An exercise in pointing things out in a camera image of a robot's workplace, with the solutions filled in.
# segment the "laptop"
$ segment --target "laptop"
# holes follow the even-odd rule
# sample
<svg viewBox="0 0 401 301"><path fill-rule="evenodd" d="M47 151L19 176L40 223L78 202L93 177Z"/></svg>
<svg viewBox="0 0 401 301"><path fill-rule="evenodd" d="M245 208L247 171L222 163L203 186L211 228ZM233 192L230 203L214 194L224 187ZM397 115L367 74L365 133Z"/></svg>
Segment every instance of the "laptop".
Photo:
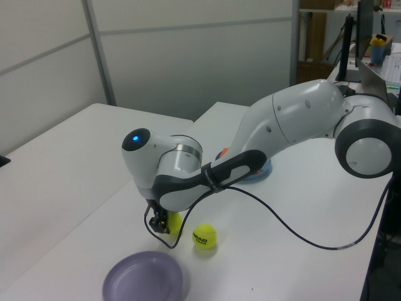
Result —
<svg viewBox="0 0 401 301"><path fill-rule="evenodd" d="M387 93L386 82L380 75L376 74L372 69L366 66L359 58L355 58L358 63L359 74L363 92L376 95L381 98L394 113L399 110L398 97L393 93Z"/></svg>

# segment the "yellow object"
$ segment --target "yellow object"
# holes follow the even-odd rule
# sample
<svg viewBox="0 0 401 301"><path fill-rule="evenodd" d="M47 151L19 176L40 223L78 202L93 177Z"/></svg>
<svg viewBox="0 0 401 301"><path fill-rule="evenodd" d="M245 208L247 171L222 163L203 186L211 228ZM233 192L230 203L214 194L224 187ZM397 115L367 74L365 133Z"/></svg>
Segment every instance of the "yellow object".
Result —
<svg viewBox="0 0 401 301"><path fill-rule="evenodd" d="M182 225L182 218L178 212L169 211L169 230L170 234L177 234Z"/></svg>
<svg viewBox="0 0 401 301"><path fill-rule="evenodd" d="M383 39L380 38L374 38L370 41L371 46L384 46L386 42Z"/></svg>
<svg viewBox="0 0 401 301"><path fill-rule="evenodd" d="M211 224L200 224L194 229L192 240L200 249L209 249L216 244L217 234Z"/></svg>

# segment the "vertical metal pole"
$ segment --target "vertical metal pole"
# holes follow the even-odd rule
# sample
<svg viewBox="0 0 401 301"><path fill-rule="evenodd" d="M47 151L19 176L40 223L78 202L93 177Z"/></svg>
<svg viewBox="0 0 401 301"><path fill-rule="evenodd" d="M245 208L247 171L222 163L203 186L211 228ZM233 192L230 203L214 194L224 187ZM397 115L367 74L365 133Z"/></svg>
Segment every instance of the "vertical metal pole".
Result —
<svg viewBox="0 0 401 301"><path fill-rule="evenodd" d="M100 40L100 34L96 24L95 12L93 10L92 2L90 0L82 0L82 6L85 12L85 18L88 24L89 34L93 45L93 51L95 52L96 61L98 63L100 78L102 80L103 89L105 91L107 104L117 105L113 92L112 80L108 72L105 53L102 47L102 41Z"/></svg>
<svg viewBox="0 0 401 301"><path fill-rule="evenodd" d="M289 61L289 85L296 84L296 65L298 62L299 0L293 0L293 27L291 32L291 58Z"/></svg>

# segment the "blue base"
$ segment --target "blue base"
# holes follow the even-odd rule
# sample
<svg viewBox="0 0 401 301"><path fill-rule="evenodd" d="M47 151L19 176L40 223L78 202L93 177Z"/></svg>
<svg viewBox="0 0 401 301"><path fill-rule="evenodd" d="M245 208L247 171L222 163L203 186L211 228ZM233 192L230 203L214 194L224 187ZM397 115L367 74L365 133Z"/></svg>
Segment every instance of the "blue base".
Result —
<svg viewBox="0 0 401 301"><path fill-rule="evenodd" d="M221 152L216 156L216 160L220 158ZM271 164L271 159L267 160L266 163L261 168L261 172L258 174L251 174L250 176L240 180L238 183L251 184L255 182L262 181L270 176L273 171L273 166Z"/></svg>

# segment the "monitor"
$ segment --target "monitor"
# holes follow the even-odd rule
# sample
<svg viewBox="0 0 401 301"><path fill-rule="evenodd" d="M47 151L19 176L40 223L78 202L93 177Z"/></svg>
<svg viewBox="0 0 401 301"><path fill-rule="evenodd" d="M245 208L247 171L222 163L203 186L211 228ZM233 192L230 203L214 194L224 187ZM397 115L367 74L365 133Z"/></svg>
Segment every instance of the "monitor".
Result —
<svg viewBox="0 0 401 301"><path fill-rule="evenodd" d="M374 0L361 0L358 2L357 9L357 39L355 44L355 57L360 60L363 58L373 34L373 7ZM360 82L358 70L347 70L348 55L351 45L353 18L346 17L344 27L343 48L341 51L340 70L336 77L338 81Z"/></svg>

